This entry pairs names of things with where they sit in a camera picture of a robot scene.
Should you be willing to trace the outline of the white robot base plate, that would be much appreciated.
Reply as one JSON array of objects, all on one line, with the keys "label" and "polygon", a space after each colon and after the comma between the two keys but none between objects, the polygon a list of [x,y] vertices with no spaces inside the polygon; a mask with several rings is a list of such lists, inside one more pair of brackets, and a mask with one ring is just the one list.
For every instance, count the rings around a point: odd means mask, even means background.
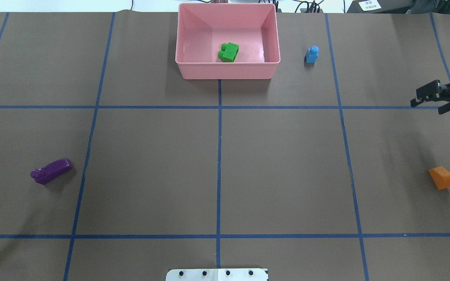
[{"label": "white robot base plate", "polygon": [[268,281],[267,269],[173,269],[169,270],[166,281]]}]

